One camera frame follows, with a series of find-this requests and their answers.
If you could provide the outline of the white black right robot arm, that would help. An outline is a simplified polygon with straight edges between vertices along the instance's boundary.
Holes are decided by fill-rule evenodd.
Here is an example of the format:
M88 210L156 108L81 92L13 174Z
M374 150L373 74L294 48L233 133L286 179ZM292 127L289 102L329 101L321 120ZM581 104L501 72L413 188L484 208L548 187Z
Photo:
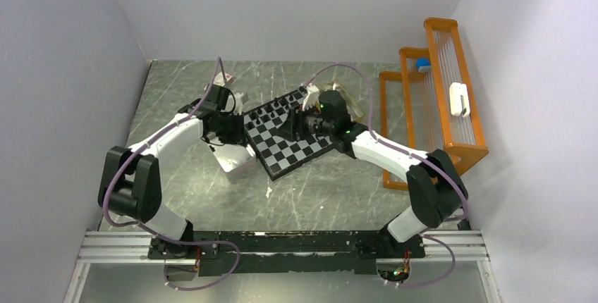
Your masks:
M328 137L338 152L370 162L406 182L410 206L382 229L380 245L388 256L398 256L411 237L438 227L458 209L466 208L466 188L444 150L411 149L378 135L351 119L346 100L337 91L308 92L303 104L290 108L274 133L289 141Z

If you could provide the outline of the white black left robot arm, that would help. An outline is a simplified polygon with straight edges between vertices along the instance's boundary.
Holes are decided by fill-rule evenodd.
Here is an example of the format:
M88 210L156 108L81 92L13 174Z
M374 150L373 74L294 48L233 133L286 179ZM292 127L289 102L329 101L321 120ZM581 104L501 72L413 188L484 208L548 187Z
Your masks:
M195 238L190 221L162 201L161 165L173 161L190 145L232 147L248 153L244 134L244 93L224 86L209 86L204 95L183 106L160 130L129 148L115 146L105 158L98 204L106 221L111 214L129 217L166 240L179 258L193 253Z

